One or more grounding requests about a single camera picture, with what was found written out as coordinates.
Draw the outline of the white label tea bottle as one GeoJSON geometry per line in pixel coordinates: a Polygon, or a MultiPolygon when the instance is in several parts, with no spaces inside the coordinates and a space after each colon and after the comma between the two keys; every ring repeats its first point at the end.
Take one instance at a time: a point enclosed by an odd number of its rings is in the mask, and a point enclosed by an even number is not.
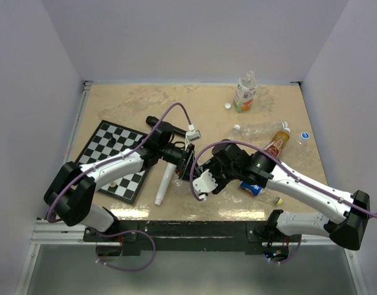
{"type": "Polygon", "coordinates": [[[257,89],[258,83],[253,71],[248,71],[239,78],[234,98],[234,106],[238,112],[250,110],[257,89]]]}

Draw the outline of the clear Pocari Sweat bottle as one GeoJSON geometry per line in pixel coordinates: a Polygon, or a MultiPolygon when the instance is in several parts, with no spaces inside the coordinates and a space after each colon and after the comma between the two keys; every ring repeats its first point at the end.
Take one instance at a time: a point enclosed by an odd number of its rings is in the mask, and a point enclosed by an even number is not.
{"type": "Polygon", "coordinates": [[[310,139],[310,134],[308,132],[301,132],[298,136],[298,144],[300,146],[306,146],[308,144],[308,141],[310,139]]]}

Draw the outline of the blue Pocari Sweat cap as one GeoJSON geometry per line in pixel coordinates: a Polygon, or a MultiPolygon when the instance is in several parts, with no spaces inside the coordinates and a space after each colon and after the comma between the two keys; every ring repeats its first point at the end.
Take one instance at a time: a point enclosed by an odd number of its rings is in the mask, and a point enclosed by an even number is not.
{"type": "Polygon", "coordinates": [[[300,138],[303,139],[303,140],[308,140],[309,139],[309,133],[307,132],[302,132],[300,134],[300,138]]]}

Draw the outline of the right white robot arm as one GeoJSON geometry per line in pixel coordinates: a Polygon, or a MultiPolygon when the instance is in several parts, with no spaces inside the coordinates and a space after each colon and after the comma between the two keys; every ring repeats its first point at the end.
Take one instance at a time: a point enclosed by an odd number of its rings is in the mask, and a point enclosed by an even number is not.
{"type": "Polygon", "coordinates": [[[265,227],[270,240],[317,235],[328,237],[349,250],[360,249],[370,213],[370,197],[366,192],[334,189],[297,172],[261,149],[249,155],[241,146],[241,142],[230,140],[209,145],[212,157],[200,167],[199,175],[194,175],[193,168],[190,170],[190,188],[195,197],[203,200],[204,194],[217,194],[232,180],[268,188],[316,210],[315,213],[271,214],[265,227]]]}

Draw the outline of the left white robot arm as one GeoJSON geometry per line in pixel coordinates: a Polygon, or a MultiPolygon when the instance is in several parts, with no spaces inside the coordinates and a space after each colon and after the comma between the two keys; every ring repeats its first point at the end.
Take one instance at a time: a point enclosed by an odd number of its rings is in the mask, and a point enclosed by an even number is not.
{"type": "Polygon", "coordinates": [[[93,204],[93,196],[103,186],[127,175],[147,170],[162,159],[174,164],[187,164],[194,145],[178,148],[170,142],[171,124],[157,124],[140,141],[134,142],[116,155],[86,165],[65,163],[44,195],[50,207],[47,220],[56,213],[67,226],[82,224],[97,231],[105,241],[119,235],[116,217],[107,209],[93,204]]]}

